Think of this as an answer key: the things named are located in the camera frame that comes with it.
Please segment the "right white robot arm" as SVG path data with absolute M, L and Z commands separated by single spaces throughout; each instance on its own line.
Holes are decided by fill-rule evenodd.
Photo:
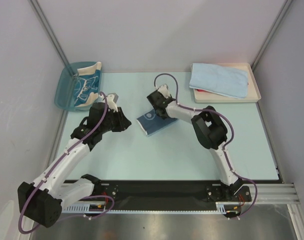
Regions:
M 191 108 L 177 103 L 171 95 L 164 96 L 158 90 L 147 96 L 157 116 L 163 120 L 170 118 L 185 121 L 193 126 L 200 145 L 208 149 L 215 160 L 220 174 L 221 191 L 224 199 L 235 200 L 240 195 L 243 184 L 236 175 L 229 159 L 226 145 L 227 127 L 222 121 L 222 115 L 212 107 L 203 109 Z

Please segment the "dark blue cream-edged towel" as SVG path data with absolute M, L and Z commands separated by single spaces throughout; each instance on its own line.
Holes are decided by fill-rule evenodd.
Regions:
M 141 127 L 145 135 L 149 137 L 163 130 L 169 125 L 177 122 L 178 119 L 177 118 L 162 119 L 156 114 L 155 110 L 152 109 L 151 111 L 148 111 L 145 114 L 138 117 L 136 121 L 138 122 L 139 126 Z

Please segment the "teal cream cartoon towel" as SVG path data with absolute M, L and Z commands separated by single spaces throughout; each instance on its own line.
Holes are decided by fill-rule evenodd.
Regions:
M 77 81 L 73 91 L 74 107 L 92 105 L 99 97 L 101 62 L 77 69 Z

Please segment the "light blue towel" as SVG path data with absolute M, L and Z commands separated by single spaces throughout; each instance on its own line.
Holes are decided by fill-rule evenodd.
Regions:
M 228 66 L 193 63 L 189 87 L 225 97 L 244 99 L 248 94 L 248 73 Z

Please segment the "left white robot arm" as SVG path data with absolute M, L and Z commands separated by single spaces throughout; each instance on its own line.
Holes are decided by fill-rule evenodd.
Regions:
M 123 132 L 130 126 L 131 121 L 121 107 L 113 103 L 94 103 L 89 115 L 72 132 L 63 153 L 32 183 L 23 182 L 18 187 L 19 231 L 27 233 L 22 228 L 23 217 L 49 228 L 58 221 L 62 211 L 75 202 L 103 197 L 100 179 L 90 174 L 83 175 L 68 187 L 62 184 L 105 133 Z

